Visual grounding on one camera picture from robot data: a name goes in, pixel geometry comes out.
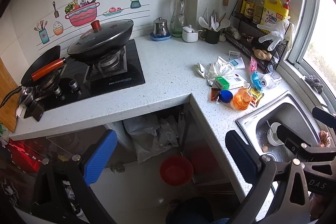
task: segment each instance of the small white bottle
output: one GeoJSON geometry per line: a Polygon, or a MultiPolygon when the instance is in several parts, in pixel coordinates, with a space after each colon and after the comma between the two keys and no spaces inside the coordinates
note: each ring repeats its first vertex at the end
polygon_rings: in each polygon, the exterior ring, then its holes
{"type": "Polygon", "coordinates": [[[282,78],[280,74],[274,71],[274,72],[265,74],[260,82],[264,88],[268,87],[269,89],[272,89],[276,87],[277,85],[279,85],[281,80],[282,78]]]}

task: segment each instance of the green and white box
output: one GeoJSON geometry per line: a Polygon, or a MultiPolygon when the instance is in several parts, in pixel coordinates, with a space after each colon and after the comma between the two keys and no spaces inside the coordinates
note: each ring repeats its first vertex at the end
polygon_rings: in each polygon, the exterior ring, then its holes
{"type": "Polygon", "coordinates": [[[221,90],[232,90],[242,87],[244,82],[246,82],[246,80],[235,73],[231,75],[217,76],[213,82],[213,87],[218,87],[221,90]]]}

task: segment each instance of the dark mug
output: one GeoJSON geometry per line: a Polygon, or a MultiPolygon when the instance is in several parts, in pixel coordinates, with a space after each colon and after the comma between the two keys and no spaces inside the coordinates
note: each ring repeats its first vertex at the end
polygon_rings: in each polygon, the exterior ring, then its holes
{"type": "Polygon", "coordinates": [[[219,35],[221,32],[215,32],[211,30],[202,31],[199,36],[201,39],[204,39],[209,44],[217,44],[219,40],[219,35]]]}

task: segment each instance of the black wire rack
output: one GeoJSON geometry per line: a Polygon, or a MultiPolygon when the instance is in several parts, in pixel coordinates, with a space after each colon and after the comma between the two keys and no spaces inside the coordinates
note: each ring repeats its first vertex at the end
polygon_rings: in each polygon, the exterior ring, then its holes
{"type": "Polygon", "coordinates": [[[230,44],[234,45],[239,50],[241,50],[246,56],[248,57],[253,56],[258,62],[258,67],[261,68],[265,73],[275,71],[284,53],[286,52],[288,41],[283,40],[274,48],[273,51],[271,52],[268,51],[272,55],[272,59],[270,61],[258,59],[254,55],[252,48],[267,51],[267,48],[272,43],[272,41],[269,40],[269,41],[260,43],[258,41],[258,38],[263,37],[265,35],[265,32],[258,29],[257,25],[254,24],[251,19],[248,19],[245,16],[234,12],[235,8],[233,9],[230,17],[233,16],[239,19],[239,25],[237,29],[238,29],[239,34],[241,35],[241,39],[236,40],[232,35],[230,35],[227,32],[224,32],[226,40],[230,44]],[[253,37],[252,42],[248,42],[247,39],[242,36],[243,33],[247,34],[248,36],[253,37]]]}

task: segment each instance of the screw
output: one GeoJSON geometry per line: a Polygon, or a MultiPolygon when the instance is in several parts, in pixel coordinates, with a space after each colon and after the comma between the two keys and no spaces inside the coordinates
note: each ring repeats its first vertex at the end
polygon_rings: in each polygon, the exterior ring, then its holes
{"type": "Polygon", "coordinates": [[[262,158],[264,161],[270,161],[270,160],[271,160],[271,157],[270,157],[270,156],[267,156],[267,155],[262,155],[261,158],[262,158]]]}
{"type": "Polygon", "coordinates": [[[49,163],[49,159],[48,158],[44,158],[42,160],[42,164],[47,165],[48,163],[49,163]]]}
{"type": "Polygon", "coordinates": [[[80,161],[80,159],[81,159],[81,155],[78,155],[78,154],[73,155],[71,159],[72,159],[73,161],[80,161]]]}
{"type": "Polygon", "coordinates": [[[294,163],[295,165],[300,165],[300,160],[298,160],[298,159],[293,159],[293,163],[294,163]]]}

